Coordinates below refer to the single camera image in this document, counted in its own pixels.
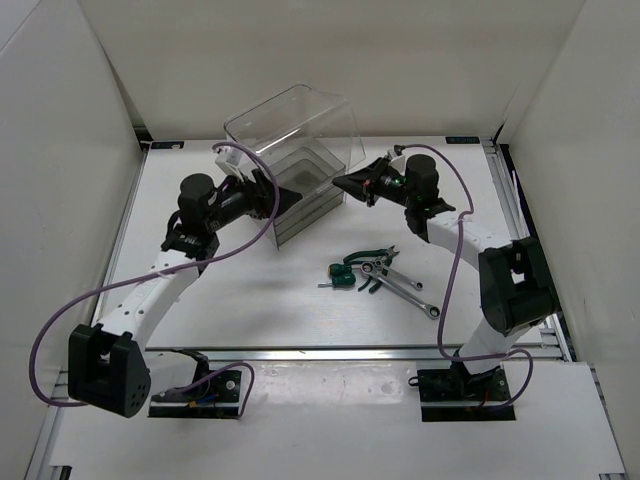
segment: white enclosure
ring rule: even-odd
[[[24,475],[46,410],[29,388],[31,343],[61,302],[101,281],[140,159],[76,2],[40,2],[26,20],[15,7],[6,30],[0,20],[0,45],[15,32],[0,51],[0,381],[7,388],[0,463],[7,479]],[[45,341],[38,362],[45,391],[69,329],[89,307],[70,313]]]
[[[579,358],[640,478],[640,4],[590,1],[513,141]]]
[[[160,140],[221,138],[297,81],[344,95],[363,135],[508,135],[582,3],[81,0]]]
[[[46,411],[35,335],[104,277],[141,161],[132,123],[221,138],[229,115],[307,82],[347,97],[369,136],[504,124],[579,360],[640,478],[638,45],[634,0],[1,2],[2,477],[24,475]],[[45,391],[90,312],[41,349]]]

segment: wrench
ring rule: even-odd
[[[409,285],[411,285],[413,288],[415,288],[419,292],[422,291],[422,282],[417,282],[415,280],[412,280],[411,278],[407,277],[405,274],[400,273],[399,271],[394,270],[393,268],[387,267],[380,260],[376,260],[374,262],[374,264],[375,264],[376,268],[378,269],[378,271],[380,271],[381,273],[382,273],[382,270],[386,270],[389,275],[391,275],[393,277],[397,277],[398,279],[402,280],[403,282],[408,283]]]
[[[409,303],[412,303],[413,305],[418,307],[431,320],[437,320],[440,317],[440,309],[438,307],[436,307],[435,305],[431,305],[429,303],[425,303],[424,301],[422,301],[421,299],[413,295],[408,290],[405,290],[404,288],[402,288],[397,283],[389,280],[384,275],[380,275],[376,270],[376,266],[373,263],[371,262],[363,263],[362,266],[360,267],[360,270],[362,270],[362,273],[372,277],[374,280],[378,280],[382,282],[382,284],[386,286],[389,290],[391,290],[393,293],[404,298]]]

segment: clear plastic box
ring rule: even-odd
[[[260,156],[279,186],[302,195],[267,232],[277,247],[344,202],[344,193],[331,180],[364,159],[355,117],[344,97],[307,85],[294,85],[230,118],[224,130],[229,140]],[[255,168],[235,151],[218,156],[216,163],[232,175],[249,175]]]

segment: screwdriver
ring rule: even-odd
[[[334,287],[334,288],[345,288],[350,287],[356,284],[356,276],[351,273],[345,273],[343,275],[338,275],[337,277],[333,277],[330,282],[319,283],[319,287]]]
[[[332,263],[329,265],[329,276],[338,277],[345,273],[351,273],[351,265],[343,265],[341,263]]]

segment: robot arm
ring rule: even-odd
[[[127,298],[94,326],[78,325],[69,337],[69,396],[124,417],[135,415],[147,397],[189,385],[209,373],[208,362],[193,352],[143,355],[147,342],[182,292],[206,266],[172,271],[213,258],[217,231],[243,215],[267,218],[273,185],[260,170],[255,181],[228,176],[216,187],[204,174],[180,185],[179,210],[171,215],[161,252],[149,274]],[[298,193],[279,189],[277,215],[298,202]]]
[[[369,207],[379,198],[405,207],[414,234],[455,253],[459,220],[454,208],[439,197],[435,160],[413,155],[402,175],[396,169],[405,163],[402,150],[395,147],[369,166],[336,178],[334,185]],[[558,311],[558,296],[537,239],[512,242],[465,221],[461,258],[478,270],[484,318],[459,350],[460,357],[506,354],[527,330]],[[513,273],[524,279],[514,281]],[[467,377],[473,377],[491,372],[500,359],[458,363],[464,364]]]

